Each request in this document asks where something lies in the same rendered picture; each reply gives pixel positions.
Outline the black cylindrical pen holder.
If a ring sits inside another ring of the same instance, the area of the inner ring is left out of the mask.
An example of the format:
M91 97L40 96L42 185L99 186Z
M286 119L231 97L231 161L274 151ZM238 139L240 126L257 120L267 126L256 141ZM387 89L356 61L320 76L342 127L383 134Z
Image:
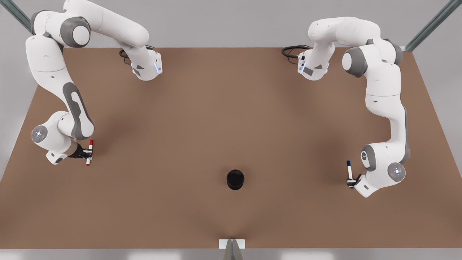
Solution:
M244 184L244 173L240 170L233 169L226 176L227 185L232 190L239 190Z

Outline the silver frame post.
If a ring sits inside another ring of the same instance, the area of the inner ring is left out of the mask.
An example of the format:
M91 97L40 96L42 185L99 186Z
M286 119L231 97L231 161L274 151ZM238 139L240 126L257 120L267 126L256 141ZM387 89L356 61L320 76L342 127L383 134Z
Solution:
M244 239L219 239L218 248L224 249L223 260L244 260L241 249L245 249Z
M7 10L29 33L32 33L30 18L14 3L13 0L0 0L5 10Z
M414 51L460 5L462 5L462 0L449 0L406 46L401 46L401 50L403 52Z

